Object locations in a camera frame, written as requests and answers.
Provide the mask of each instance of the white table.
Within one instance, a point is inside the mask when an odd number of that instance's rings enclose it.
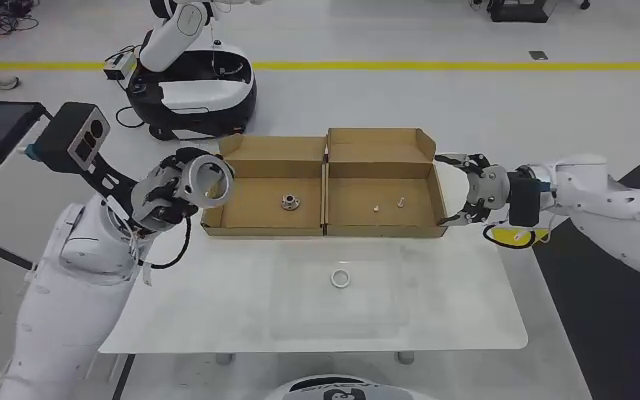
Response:
[[[464,174],[438,165],[447,208]],[[194,224],[183,260],[139,278],[103,353],[519,349],[527,334],[481,227],[441,239],[216,239]],[[148,258],[172,259],[184,226]],[[343,290],[330,273],[344,265]]]

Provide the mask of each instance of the white ring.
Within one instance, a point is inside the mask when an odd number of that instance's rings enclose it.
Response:
[[[340,284],[336,282],[336,275],[338,275],[339,273],[344,273],[345,276],[347,277],[347,281],[345,283]],[[331,274],[331,284],[337,287],[338,289],[344,289],[347,286],[349,286],[350,283],[351,283],[351,275],[349,275],[349,273],[343,269],[337,269],[333,271],[333,273]]]

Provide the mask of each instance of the wheel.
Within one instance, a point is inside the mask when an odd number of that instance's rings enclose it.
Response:
[[[156,126],[149,125],[149,133],[154,138],[161,140],[163,142],[168,142],[169,140],[177,139],[176,135],[169,129],[160,129]]]

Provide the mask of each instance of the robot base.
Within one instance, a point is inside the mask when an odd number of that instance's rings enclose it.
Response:
[[[232,46],[219,46],[187,51],[163,72],[138,63],[127,97],[156,139],[178,139],[174,131],[219,137],[244,132],[257,85],[247,58]]]

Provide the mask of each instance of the metal ring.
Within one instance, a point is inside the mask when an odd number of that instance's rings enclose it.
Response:
[[[206,165],[217,166],[220,168],[220,173],[222,174],[220,181],[223,181],[224,193],[213,199],[206,196],[206,192],[210,188],[201,187],[202,184],[198,182],[198,172]],[[181,191],[185,193],[186,200],[200,208],[216,208],[225,204],[229,200],[231,192],[233,191],[233,173],[229,169],[229,165],[218,157],[212,155],[200,156],[191,161],[185,167],[183,177],[186,177],[186,179],[182,180]],[[185,190],[186,186],[191,187],[190,192]]]
[[[347,277],[346,282],[344,283],[338,283],[336,282],[336,275],[338,274],[344,274]],[[338,289],[344,289],[347,286],[349,286],[349,284],[351,283],[351,275],[349,275],[349,273],[347,271],[345,271],[344,269],[337,269],[335,271],[333,271],[333,273],[331,274],[331,284],[335,287],[337,287]]]

